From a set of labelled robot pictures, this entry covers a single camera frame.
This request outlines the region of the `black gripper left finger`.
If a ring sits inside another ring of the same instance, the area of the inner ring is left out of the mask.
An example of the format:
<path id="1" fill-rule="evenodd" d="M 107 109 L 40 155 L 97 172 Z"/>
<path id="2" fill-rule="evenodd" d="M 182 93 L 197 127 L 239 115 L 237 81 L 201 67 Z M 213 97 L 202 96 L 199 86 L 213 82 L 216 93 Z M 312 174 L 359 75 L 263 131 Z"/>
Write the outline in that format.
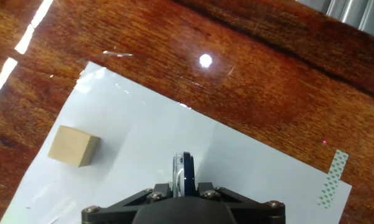
<path id="1" fill-rule="evenodd" d="M 83 224 L 132 223 L 137 211 L 145 205 L 172 197 L 169 184 L 156 184 L 109 207 L 92 205 L 82 210 Z"/>

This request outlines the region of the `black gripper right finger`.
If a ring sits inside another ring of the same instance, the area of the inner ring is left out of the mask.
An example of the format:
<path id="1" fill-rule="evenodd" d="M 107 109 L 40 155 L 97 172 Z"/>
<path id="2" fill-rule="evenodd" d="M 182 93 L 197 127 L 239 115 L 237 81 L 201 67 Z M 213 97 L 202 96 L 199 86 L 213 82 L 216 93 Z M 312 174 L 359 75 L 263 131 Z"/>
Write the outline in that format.
<path id="1" fill-rule="evenodd" d="M 277 200 L 260 203 L 211 182 L 198 183 L 197 195 L 226 205 L 237 223 L 286 223 L 285 204 Z"/>

